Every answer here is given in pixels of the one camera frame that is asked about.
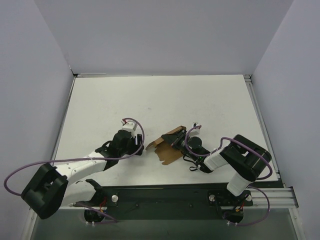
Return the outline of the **brown paper box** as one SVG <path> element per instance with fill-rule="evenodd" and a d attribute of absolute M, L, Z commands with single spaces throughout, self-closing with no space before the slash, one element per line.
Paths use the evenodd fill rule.
<path fill-rule="evenodd" d="M 146 151 L 150 149 L 154 149 L 154 153 L 158 156 L 159 161 L 164 166 L 172 164 L 174 161 L 183 157 L 180 150 L 171 147 L 171 145 L 165 142 L 161 136 L 150 142 L 145 148 Z"/>

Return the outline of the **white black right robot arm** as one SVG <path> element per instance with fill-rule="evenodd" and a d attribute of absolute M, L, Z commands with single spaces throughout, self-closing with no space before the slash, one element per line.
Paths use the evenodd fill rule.
<path fill-rule="evenodd" d="M 190 137 L 184 129 L 163 134 L 161 138 L 171 148 L 180 151 L 186 162 L 193 164 L 190 171 L 200 170 L 209 174 L 230 165 L 235 174 L 226 189 L 235 197 L 240 196 L 250 184 L 266 180 L 273 174 L 271 154 L 240 134 L 233 138 L 222 137 L 220 145 L 213 151 L 204 148 L 199 137 Z"/>

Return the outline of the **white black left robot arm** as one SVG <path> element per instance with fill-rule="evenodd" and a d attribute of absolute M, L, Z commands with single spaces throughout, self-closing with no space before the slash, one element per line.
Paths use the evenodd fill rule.
<path fill-rule="evenodd" d="M 62 205 L 67 187 L 94 173 L 112 168 L 120 160 L 142 155 L 144 141 L 144 133 L 134 136 L 120 129 L 112 140 L 86 157 L 62 161 L 56 166 L 44 163 L 22 191 L 21 198 L 42 220 L 47 219 Z"/>

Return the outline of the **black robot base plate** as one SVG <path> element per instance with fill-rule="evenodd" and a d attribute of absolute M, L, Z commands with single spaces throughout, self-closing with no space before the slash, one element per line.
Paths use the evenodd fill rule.
<path fill-rule="evenodd" d="M 219 220 L 225 211 L 251 207 L 245 190 L 233 196 L 225 183 L 98 186 L 83 204 L 116 220 Z"/>

